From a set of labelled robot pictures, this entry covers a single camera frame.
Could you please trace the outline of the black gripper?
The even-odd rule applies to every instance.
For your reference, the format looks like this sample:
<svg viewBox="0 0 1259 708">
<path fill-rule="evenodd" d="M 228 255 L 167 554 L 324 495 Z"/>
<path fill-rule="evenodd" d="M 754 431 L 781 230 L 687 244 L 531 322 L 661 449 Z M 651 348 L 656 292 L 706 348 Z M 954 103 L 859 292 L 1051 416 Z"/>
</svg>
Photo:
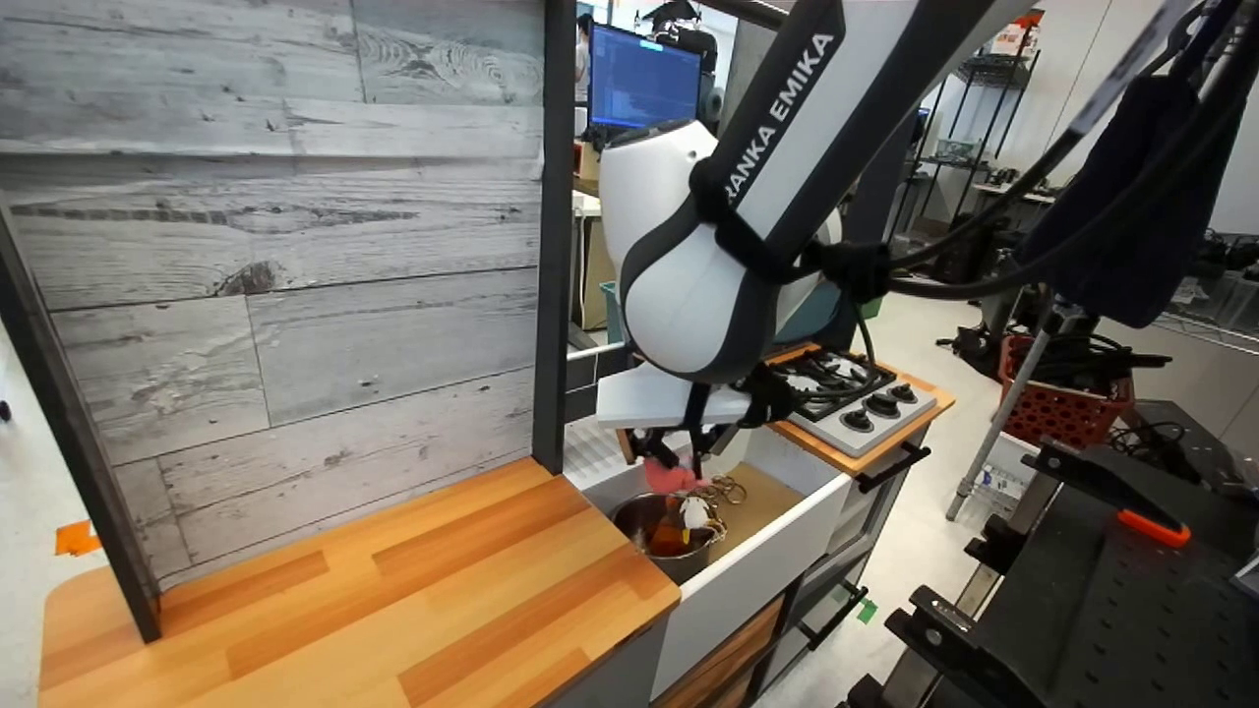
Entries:
<svg viewBox="0 0 1259 708">
<path fill-rule="evenodd" d="M 720 469 L 720 458 L 735 444 L 735 425 L 714 425 L 714 431 L 622 431 L 617 453 L 625 460 L 646 460 L 664 474 L 687 474 L 687 478 L 714 478 Z"/>
</svg>

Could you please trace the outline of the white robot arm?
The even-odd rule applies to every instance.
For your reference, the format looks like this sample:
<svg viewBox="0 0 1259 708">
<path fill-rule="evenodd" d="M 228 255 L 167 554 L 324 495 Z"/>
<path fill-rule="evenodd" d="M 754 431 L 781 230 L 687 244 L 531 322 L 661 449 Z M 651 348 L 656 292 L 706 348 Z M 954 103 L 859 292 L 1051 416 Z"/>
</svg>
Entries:
<svg viewBox="0 0 1259 708">
<path fill-rule="evenodd" d="M 601 216 L 636 362 L 600 383 L 594 416 L 685 474 L 786 416 L 766 355 L 798 303 L 813 289 L 845 307 L 912 289 L 888 244 L 821 226 L 920 96 L 1026 8 L 795 0 L 729 126 L 609 146 Z M 1212 220 L 1254 58 L 1254 0 L 1177 5 L 1087 103 L 1087 165 L 983 289 L 1043 284 L 1099 319 L 1154 322 Z"/>
</svg>

